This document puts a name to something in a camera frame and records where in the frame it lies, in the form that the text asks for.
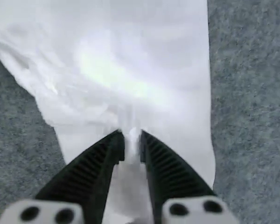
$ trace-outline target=white cloth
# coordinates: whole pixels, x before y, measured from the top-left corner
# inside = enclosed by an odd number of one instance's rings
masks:
[[[106,223],[149,216],[140,129],[212,186],[206,0],[0,0],[0,60],[35,97],[66,163],[117,128],[129,139]]]

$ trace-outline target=gray carpet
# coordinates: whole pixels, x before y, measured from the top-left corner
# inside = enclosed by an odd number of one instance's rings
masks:
[[[280,224],[280,0],[209,0],[214,190],[244,224]],[[34,99],[0,63],[0,210],[64,165]]]

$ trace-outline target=crumpled fabric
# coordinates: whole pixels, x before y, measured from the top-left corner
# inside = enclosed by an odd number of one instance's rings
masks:
[[[141,129],[212,186],[206,0],[0,0],[0,60],[35,97],[66,163],[122,130],[126,161],[105,223],[151,218]]]

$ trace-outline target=screw hole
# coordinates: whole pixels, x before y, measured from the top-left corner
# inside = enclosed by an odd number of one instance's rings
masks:
[[[74,220],[74,212],[71,209],[62,209],[55,217],[57,224],[70,224]]]
[[[222,207],[214,201],[206,201],[203,206],[207,212],[221,213],[223,211]]]
[[[22,213],[21,213],[21,220],[24,222],[32,221],[38,216],[39,213],[39,208],[32,206],[29,208],[26,208]]]
[[[185,216],[189,213],[188,209],[183,204],[178,203],[172,204],[169,211],[174,216]]]

